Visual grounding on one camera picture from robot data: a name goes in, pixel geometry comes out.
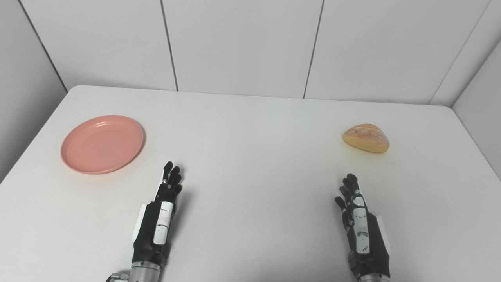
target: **bread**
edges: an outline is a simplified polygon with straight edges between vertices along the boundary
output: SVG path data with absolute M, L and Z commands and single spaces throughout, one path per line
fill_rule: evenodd
M 355 148 L 373 153 L 384 153 L 390 142 L 379 127 L 370 124 L 359 124 L 343 134 L 343 140 Z

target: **white wall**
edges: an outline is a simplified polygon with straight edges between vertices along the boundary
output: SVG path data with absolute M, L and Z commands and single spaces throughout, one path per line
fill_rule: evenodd
M 491 0 L 430 104 L 452 107 L 501 38 L 501 0 Z
M 322 0 L 163 0 L 180 91 L 302 98 Z
M 301 98 L 323 11 L 306 98 L 451 106 L 501 36 L 501 0 L 21 1 L 68 88 Z
M 306 98 L 428 104 L 488 3 L 325 0 Z
M 65 94 L 19 2 L 0 1 L 0 181 Z
M 176 90 L 160 0 L 22 0 L 68 89 Z
M 452 109 L 501 179 L 501 44 Z

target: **robotic hand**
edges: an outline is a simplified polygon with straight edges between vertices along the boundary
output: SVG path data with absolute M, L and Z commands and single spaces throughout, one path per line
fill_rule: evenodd
M 167 241 L 170 221 L 176 212 L 176 197 L 182 186 L 179 167 L 172 162 L 164 167 L 163 180 L 155 200 L 146 206 L 141 227 L 134 241 L 134 254 L 129 274 L 114 273 L 107 281 L 157 282 L 170 252 Z
M 341 207 L 343 225 L 348 235 L 350 253 L 348 262 L 353 275 L 360 282 L 389 282 L 390 256 L 386 250 L 379 224 L 367 209 L 360 194 L 358 180 L 353 174 L 343 179 L 339 188 L 344 200 L 336 197 Z

